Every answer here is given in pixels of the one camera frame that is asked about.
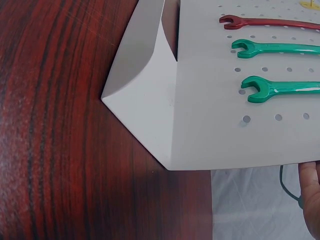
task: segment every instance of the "pegboard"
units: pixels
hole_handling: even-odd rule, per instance
[[[172,168],[227,169],[320,158],[320,96],[280,95],[256,104],[249,76],[270,81],[320,81],[320,56],[263,53],[237,58],[237,39],[320,46],[320,33],[295,27],[226,30],[219,18],[271,18],[320,23],[320,12],[294,0],[181,1]]]

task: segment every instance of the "wood grain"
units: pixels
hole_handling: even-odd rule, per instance
[[[0,0],[0,239],[212,239],[210,172],[165,170],[100,101],[136,4]]]

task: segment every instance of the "pegboard hole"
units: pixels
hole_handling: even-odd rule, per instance
[[[282,116],[280,114],[275,115],[274,118],[277,121],[281,121],[282,120]]]
[[[250,121],[251,121],[251,117],[248,116],[248,115],[245,115],[245,116],[242,118],[242,120],[243,120],[246,124],[248,124],[248,123],[250,123]]]
[[[246,94],[246,91],[243,90],[243,89],[240,89],[238,92],[239,92],[240,95],[245,95]]]
[[[304,118],[305,120],[308,120],[308,119],[310,118],[310,116],[309,116],[308,113],[304,113],[304,114],[303,114],[303,118]]]

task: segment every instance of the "red wrench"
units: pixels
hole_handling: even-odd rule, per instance
[[[292,20],[282,20],[282,19],[268,19],[268,18],[243,18],[234,15],[225,15],[220,17],[220,23],[228,23],[224,25],[224,29],[234,30],[240,29],[244,26],[288,26],[297,27],[305,29],[320,30],[320,24],[304,22],[304,21],[292,21]]]

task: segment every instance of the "white pegboard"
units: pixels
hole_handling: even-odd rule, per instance
[[[163,4],[138,2],[102,93],[159,162],[169,170],[211,170],[320,159],[320,96],[275,96],[256,104],[247,101],[254,89],[240,91],[252,75],[320,81],[320,56],[240,59],[239,49],[231,49],[237,39],[320,46],[320,33],[277,26],[225,30],[219,23],[223,14],[319,23],[320,12],[296,0],[181,0],[176,62],[161,23]]]
[[[281,82],[320,81],[320,57],[263,53],[240,59],[231,43],[248,39],[320,46],[319,31],[279,26],[226,30],[219,23],[223,15],[320,23],[319,11],[294,0],[181,1],[172,168],[226,169],[318,160],[320,96],[276,96],[256,104],[247,101],[254,89],[245,89],[245,94],[239,90],[242,80],[253,75]],[[244,116],[250,117],[249,123],[242,120]]]

